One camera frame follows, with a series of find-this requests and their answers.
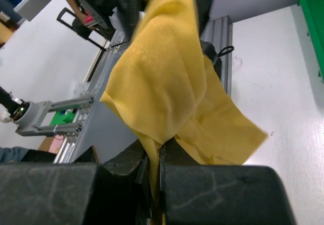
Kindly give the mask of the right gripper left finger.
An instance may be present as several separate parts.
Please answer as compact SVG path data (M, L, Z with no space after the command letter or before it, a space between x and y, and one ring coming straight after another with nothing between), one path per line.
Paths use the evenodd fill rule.
M148 184L148 155L139 140L105 162L103 166L117 184Z

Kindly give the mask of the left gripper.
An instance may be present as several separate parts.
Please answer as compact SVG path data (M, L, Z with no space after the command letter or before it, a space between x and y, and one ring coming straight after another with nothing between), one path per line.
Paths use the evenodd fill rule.
M200 35L213 0L116 0L117 17L128 39L128 47L169 44L202 47Z

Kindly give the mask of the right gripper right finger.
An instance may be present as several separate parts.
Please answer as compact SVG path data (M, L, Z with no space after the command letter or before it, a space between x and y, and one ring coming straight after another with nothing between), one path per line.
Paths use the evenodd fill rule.
M198 165L173 137L160 149L160 164L164 165Z

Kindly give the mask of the yellow bra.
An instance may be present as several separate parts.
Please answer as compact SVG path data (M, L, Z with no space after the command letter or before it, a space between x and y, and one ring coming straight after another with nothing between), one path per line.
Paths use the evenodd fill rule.
M244 163L267 134L226 94L201 47L170 43L128 47L113 67L101 101L140 140L149 161L151 224L164 224L159 207L159 153L171 138L198 163Z

